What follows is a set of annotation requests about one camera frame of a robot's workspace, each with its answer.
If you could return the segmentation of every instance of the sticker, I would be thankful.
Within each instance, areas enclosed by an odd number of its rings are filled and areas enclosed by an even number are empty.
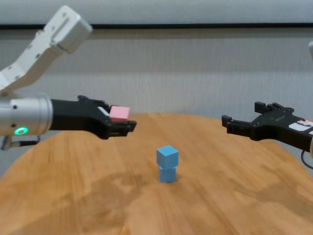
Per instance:
[[[105,116],[110,116],[110,114],[101,106],[98,107],[98,109],[105,115]]]
[[[306,131],[313,127],[313,122],[308,120],[299,120],[291,125],[289,128],[296,130],[296,131]]]

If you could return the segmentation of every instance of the cable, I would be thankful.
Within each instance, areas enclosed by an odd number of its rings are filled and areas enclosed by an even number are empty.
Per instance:
[[[308,167],[308,168],[310,168],[310,169],[313,170],[313,166],[307,164],[307,163],[304,161],[304,153],[305,153],[305,151],[303,150],[302,153],[301,153],[301,161],[303,162],[303,164],[304,164],[306,167]]]

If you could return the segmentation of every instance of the round wooden table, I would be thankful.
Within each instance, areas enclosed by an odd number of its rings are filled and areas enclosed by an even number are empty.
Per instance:
[[[281,146],[206,117],[132,119],[127,137],[61,132],[21,156],[0,180],[0,234],[313,234],[312,180]],[[160,183],[168,144],[178,180]]]

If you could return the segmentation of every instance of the green led light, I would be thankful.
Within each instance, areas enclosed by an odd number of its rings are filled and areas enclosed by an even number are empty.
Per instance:
[[[18,128],[18,129],[16,129],[16,130],[14,131],[14,134],[17,135],[17,136],[20,136],[20,135],[26,134],[27,132],[28,132],[28,128],[25,127],[25,126],[23,126],[23,127],[20,127],[20,128]]]

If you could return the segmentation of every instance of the silver cylindrical joint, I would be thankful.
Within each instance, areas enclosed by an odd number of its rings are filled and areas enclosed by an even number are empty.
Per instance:
[[[44,93],[14,92],[0,99],[0,136],[42,135],[52,118],[52,103]]]

